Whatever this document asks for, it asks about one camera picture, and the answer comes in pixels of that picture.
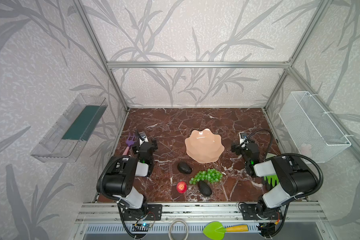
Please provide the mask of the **red fake apple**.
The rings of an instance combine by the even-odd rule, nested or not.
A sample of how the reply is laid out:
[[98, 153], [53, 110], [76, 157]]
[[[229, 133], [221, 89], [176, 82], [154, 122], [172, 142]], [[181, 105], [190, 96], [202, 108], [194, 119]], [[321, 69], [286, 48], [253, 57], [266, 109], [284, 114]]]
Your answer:
[[184, 181], [179, 182], [176, 186], [176, 189], [177, 189], [178, 193], [184, 194], [188, 190], [187, 183]]

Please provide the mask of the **pink scalloped fruit bowl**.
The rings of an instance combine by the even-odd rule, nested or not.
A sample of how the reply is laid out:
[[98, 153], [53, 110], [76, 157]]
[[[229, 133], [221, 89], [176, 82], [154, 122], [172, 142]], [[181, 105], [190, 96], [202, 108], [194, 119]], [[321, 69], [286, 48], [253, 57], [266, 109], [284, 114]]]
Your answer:
[[215, 135], [210, 129], [193, 130], [185, 139], [186, 153], [200, 164], [216, 162], [225, 150], [220, 135]]

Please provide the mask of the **green grape bunch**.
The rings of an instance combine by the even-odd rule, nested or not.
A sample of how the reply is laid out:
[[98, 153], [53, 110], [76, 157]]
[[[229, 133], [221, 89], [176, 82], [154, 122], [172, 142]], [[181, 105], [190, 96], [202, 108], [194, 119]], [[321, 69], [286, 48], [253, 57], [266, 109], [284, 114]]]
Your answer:
[[199, 171], [194, 177], [189, 180], [191, 185], [197, 184], [199, 181], [207, 181], [210, 184], [219, 183], [223, 178], [223, 174], [216, 169], [207, 169], [206, 171]]

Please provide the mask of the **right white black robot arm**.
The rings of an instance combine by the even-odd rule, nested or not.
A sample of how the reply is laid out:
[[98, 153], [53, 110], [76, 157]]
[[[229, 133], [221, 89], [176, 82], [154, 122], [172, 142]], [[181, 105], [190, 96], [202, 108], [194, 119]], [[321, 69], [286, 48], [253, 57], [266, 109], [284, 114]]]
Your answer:
[[281, 207], [316, 193], [323, 185], [323, 171], [307, 156], [287, 153], [260, 162], [259, 147], [251, 142], [232, 144], [231, 152], [244, 159], [245, 170], [252, 178], [277, 178], [276, 185], [260, 196], [256, 204], [239, 203], [244, 220], [274, 218]]

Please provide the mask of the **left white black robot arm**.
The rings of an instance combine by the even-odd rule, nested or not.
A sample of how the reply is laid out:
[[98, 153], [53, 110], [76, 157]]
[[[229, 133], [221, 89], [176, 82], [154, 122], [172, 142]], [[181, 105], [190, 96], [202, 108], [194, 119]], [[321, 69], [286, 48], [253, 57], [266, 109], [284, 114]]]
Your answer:
[[150, 177], [155, 160], [153, 153], [158, 149], [155, 139], [150, 142], [139, 140], [133, 145], [134, 157], [129, 156], [127, 147], [122, 156], [111, 157], [97, 182], [97, 192], [116, 201], [126, 213], [145, 215], [148, 212], [146, 197], [134, 187], [135, 177]]

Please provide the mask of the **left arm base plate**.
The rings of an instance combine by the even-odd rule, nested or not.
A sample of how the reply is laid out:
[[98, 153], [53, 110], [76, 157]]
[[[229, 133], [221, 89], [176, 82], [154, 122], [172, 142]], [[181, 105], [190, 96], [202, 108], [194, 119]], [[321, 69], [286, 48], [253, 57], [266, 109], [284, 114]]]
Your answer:
[[137, 221], [140, 219], [148, 221], [160, 221], [163, 213], [163, 205], [148, 204], [140, 209], [122, 209], [121, 216], [124, 221]]

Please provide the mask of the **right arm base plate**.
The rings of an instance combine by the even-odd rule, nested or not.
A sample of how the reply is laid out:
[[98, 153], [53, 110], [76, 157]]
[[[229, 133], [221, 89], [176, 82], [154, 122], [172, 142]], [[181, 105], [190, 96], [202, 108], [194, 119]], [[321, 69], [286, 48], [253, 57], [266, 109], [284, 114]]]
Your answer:
[[244, 220], [279, 220], [281, 218], [281, 209], [268, 208], [263, 203], [248, 204], [248, 203], [239, 203], [239, 211], [241, 212]]

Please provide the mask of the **dark avocado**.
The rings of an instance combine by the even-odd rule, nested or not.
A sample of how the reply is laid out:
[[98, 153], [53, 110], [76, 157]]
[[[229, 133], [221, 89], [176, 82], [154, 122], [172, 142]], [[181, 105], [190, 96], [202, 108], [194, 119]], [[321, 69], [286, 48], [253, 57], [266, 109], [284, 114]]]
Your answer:
[[200, 193], [205, 197], [210, 197], [213, 193], [210, 186], [204, 181], [198, 181], [198, 188]]
[[193, 169], [186, 162], [179, 162], [177, 169], [180, 173], [185, 175], [190, 175], [193, 171]]

